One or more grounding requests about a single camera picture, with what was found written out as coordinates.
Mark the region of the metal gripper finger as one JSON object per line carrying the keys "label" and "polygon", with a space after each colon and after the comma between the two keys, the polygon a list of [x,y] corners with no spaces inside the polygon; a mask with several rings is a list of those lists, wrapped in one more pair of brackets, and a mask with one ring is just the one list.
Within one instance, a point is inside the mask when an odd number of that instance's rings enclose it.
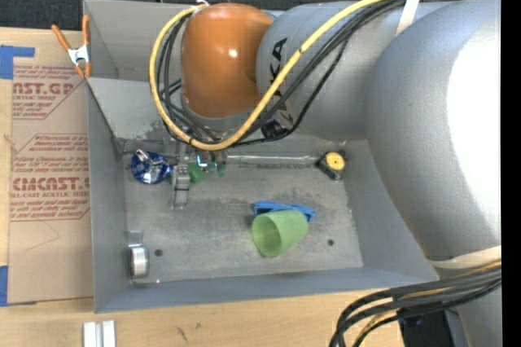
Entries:
{"label": "metal gripper finger", "polygon": [[188,202],[190,175],[188,165],[176,165],[173,169],[173,209],[183,209]]}

